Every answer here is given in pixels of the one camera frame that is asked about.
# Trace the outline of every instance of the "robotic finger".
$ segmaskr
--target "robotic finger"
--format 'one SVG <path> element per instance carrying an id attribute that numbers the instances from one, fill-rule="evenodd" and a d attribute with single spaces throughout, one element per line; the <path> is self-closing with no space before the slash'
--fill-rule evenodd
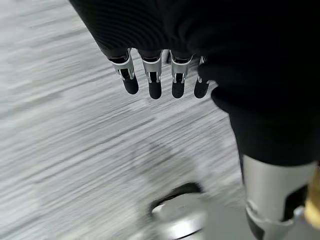
<path id="1" fill-rule="evenodd" d="M 115 72 L 121 76 L 126 91 L 134 95 L 138 92 L 139 86 L 130 51 L 131 48 L 123 48 L 103 53 L 111 61 Z"/>

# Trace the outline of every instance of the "gray floor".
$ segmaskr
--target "gray floor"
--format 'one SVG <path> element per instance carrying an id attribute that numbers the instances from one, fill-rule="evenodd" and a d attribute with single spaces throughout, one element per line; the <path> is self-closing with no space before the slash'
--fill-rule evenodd
<path id="1" fill-rule="evenodd" d="M 128 239 L 188 181 L 243 205 L 227 116 L 193 96 L 194 70 L 174 99 L 164 64 L 152 100 L 132 50 L 129 95 L 66 0 L 1 0 L 0 20 L 0 239 Z"/>

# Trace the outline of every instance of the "black fingertip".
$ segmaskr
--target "black fingertip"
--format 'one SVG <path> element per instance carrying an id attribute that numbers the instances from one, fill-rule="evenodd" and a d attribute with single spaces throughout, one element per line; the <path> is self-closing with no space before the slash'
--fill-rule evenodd
<path id="1" fill-rule="evenodd" d="M 179 99 L 184 95 L 185 84 L 181 82 L 172 83 L 172 95 L 174 98 Z"/>
<path id="2" fill-rule="evenodd" d="M 136 94 L 139 90 L 137 78 L 123 80 L 125 90 L 130 94 Z"/>
<path id="3" fill-rule="evenodd" d="M 149 83 L 149 94 L 153 99 L 158 99 L 161 97 L 161 82 Z"/>
<path id="4" fill-rule="evenodd" d="M 209 84 L 196 81 L 194 87 L 194 95 L 197 99 L 202 99 L 208 91 Z"/>

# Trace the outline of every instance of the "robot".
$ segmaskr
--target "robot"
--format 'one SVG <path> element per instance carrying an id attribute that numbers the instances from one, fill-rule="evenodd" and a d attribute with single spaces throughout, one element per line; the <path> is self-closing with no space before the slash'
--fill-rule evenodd
<path id="1" fill-rule="evenodd" d="M 168 10 L 167 15 L 173 20 L 175 16 L 172 14 L 178 15 L 176 18 L 178 20 L 173 22 L 172 26 L 162 19 L 164 16 L 161 14 L 166 10 L 163 10 L 164 7 L 160 6 L 159 1 L 70 0 L 70 2 L 101 51 L 111 61 L 129 94 L 136 94 L 139 90 L 131 48 L 136 48 L 142 58 L 149 94 L 155 100 L 162 94 L 163 49 L 170 49 L 172 95 L 176 99 L 184 94 L 188 66 L 193 55 L 200 57 L 200 66 L 212 62 L 210 54 L 204 55 L 203 51 L 198 49 L 190 52 L 190 46 L 194 44 L 195 38 L 193 35 L 189 36 L 190 33 L 187 30 L 184 31 L 184 27 L 176 26 L 179 21 L 182 21 L 179 17 L 184 14 L 179 12 L 179 4 L 181 8 L 184 3 L 186 6 L 189 3 L 190 6 L 196 6 L 196 1 L 172 3 L 172 11 Z M 187 19 L 185 22 L 191 26 L 193 23 L 190 21 Z M 179 30 L 177 36 L 173 37 L 170 33 L 175 28 Z M 183 40 L 177 39 L 179 36 L 184 36 Z M 196 79 L 194 89 L 196 98 L 203 98 L 206 95 L 209 80 L 215 79 L 200 76 Z M 265 149 L 265 156 L 256 154 L 254 150 L 248 150 L 246 137 L 254 140 L 255 131 L 260 129 L 256 129 L 254 123 L 248 123 L 245 126 L 246 121 L 242 122 L 243 125 L 239 125 L 235 120 L 236 115 L 230 114 L 230 122 L 239 149 L 242 180 L 246 192 L 245 211 L 249 227 L 257 240 L 281 240 L 295 224 L 295 211 L 305 203 L 308 184 L 312 180 L 319 160 L 315 156 L 319 155 L 297 157 L 290 153 L 284 157 L 283 154 L 289 153 L 290 149 L 286 149 L 286 145 L 279 144 L 273 146 L 274 152 L 272 147 L 262 146 Z M 250 137 L 244 133 L 247 129 L 250 129 L 248 132 Z M 319 143 L 318 141 L 319 136 L 313 138 L 313 143 Z M 273 145 L 269 139 L 266 139 L 263 144 Z M 257 143 L 251 147 L 254 149 L 261 146 Z M 157 223 L 161 239 L 202 239 L 199 234 L 206 224 L 206 214 L 201 207 L 201 200 L 197 197 L 201 193 L 202 190 L 198 184 L 189 183 L 174 189 L 150 205 L 149 215 Z"/>

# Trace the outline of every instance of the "black fabric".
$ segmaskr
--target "black fabric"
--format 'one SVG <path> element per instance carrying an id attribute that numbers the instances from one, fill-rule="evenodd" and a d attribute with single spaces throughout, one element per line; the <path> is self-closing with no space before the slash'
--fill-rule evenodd
<path id="1" fill-rule="evenodd" d="M 317 7 L 309 2 L 70 0 L 104 52 L 172 49 L 208 56 L 239 151 L 297 166 L 320 159 Z"/>

